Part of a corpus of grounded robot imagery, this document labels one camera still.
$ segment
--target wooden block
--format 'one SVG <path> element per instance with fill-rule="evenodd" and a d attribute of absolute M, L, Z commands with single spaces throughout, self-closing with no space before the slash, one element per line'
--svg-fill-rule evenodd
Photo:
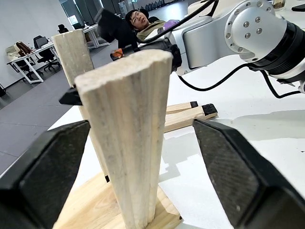
<path fill-rule="evenodd" d="M 167 114 L 165 117 L 164 132 L 178 130 L 192 125 L 194 118 L 209 119 L 217 116 L 217 110 L 213 104 L 198 106 L 175 114 Z"/>
<path fill-rule="evenodd" d="M 175 114 L 181 111 L 185 111 L 194 107 L 198 107 L 198 103 L 197 102 L 188 102 L 188 103 L 184 103 L 184 104 L 176 104 L 176 105 L 171 105 L 171 106 L 167 106 L 166 108 L 166 114 Z"/>
<path fill-rule="evenodd" d="M 120 208 L 111 183 L 105 183 L 103 173 L 71 192 L 53 229 L 124 229 Z M 148 229 L 172 229 L 182 218 L 158 187 L 154 220 Z"/>
<path fill-rule="evenodd" d="M 74 85 L 74 79 L 78 75 L 94 69 L 84 33 L 82 30 L 73 30 L 53 36 L 52 39 L 56 52 L 61 60 L 68 83 L 72 87 Z M 84 107 L 79 106 L 79 109 L 82 117 L 84 119 L 88 119 L 88 114 Z M 93 130 L 90 130 L 89 135 L 102 170 L 105 175 L 108 175 L 107 166 L 105 165 L 105 160 L 102 157 L 102 149 L 97 143 Z"/>
<path fill-rule="evenodd" d="M 155 215 L 172 55 L 136 52 L 75 80 L 127 228 Z"/>

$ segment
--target bag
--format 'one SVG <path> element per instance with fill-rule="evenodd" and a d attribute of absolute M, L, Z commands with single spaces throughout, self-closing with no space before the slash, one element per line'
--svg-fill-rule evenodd
<path fill-rule="evenodd" d="M 32 52 L 32 50 L 23 42 L 17 42 L 16 45 L 20 49 L 20 56 L 26 56 L 27 54 L 30 54 Z"/>

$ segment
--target wooden base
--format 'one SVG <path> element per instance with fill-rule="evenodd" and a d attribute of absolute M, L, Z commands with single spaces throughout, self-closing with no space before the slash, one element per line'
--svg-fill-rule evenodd
<path fill-rule="evenodd" d="M 176 207 L 158 187 L 155 218 L 147 228 L 175 228 L 182 218 Z M 120 229 L 125 224 L 111 182 L 103 173 L 70 193 L 53 229 Z"/>

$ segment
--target wooden post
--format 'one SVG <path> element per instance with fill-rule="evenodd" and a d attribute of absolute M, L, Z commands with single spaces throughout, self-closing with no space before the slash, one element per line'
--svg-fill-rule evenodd
<path fill-rule="evenodd" d="M 216 117 L 217 114 L 217 110 L 213 104 L 197 106 L 174 114 L 167 114 L 164 132 L 167 133 L 190 126 L 195 118 L 209 119 Z"/>
<path fill-rule="evenodd" d="M 184 104 L 171 105 L 166 108 L 166 114 L 167 115 L 175 114 L 175 113 L 178 113 L 181 111 L 189 110 L 194 107 L 198 107 L 197 102 L 188 102 L 188 103 L 184 103 Z"/>
<path fill-rule="evenodd" d="M 78 75 L 94 69 L 84 33 L 82 30 L 74 30 L 53 36 L 52 39 L 68 83 L 72 87 L 74 85 L 74 79 Z M 88 119 L 88 114 L 84 107 L 79 106 L 79 109 L 82 117 Z M 97 139 L 92 129 L 90 130 L 89 135 L 102 170 L 105 176 L 107 176 L 108 170 L 102 157 L 102 149 L 97 143 Z"/>
<path fill-rule="evenodd" d="M 126 228 L 154 218 L 171 66 L 169 52 L 145 50 L 75 80 Z"/>

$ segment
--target window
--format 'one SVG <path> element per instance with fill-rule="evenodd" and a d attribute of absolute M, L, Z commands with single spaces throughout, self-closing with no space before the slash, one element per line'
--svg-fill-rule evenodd
<path fill-rule="evenodd" d="M 76 19 L 75 15 L 73 15 L 71 17 L 68 17 L 68 20 L 69 20 L 71 25 L 74 25 L 74 24 L 78 23 L 78 20 Z"/>

